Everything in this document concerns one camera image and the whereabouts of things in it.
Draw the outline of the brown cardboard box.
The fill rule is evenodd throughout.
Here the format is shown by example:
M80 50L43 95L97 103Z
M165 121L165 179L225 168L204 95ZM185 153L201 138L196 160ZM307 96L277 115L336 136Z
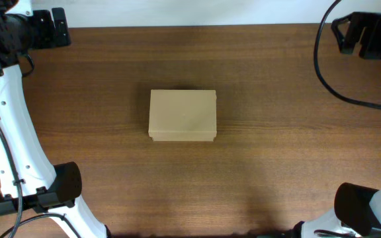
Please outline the brown cardboard box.
M215 90L151 90L148 134L153 141L214 141Z

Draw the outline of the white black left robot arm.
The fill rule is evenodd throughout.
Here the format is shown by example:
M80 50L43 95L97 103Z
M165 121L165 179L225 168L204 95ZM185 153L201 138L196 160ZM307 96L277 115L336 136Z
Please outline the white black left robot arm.
M29 209L35 219L53 219L70 237L110 237L81 195L77 164L48 160L24 99L20 58L70 43L61 7L35 10L30 1L0 1L0 216L16 217L8 237L26 223L22 213Z

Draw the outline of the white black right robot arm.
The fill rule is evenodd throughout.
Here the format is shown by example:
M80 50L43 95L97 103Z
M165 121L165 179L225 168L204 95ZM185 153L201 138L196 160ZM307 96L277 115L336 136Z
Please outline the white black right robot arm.
M335 19L331 29L342 54L381 60L381 13L353 12ZM301 221L283 237L381 237L381 189L343 183L330 211L312 221Z

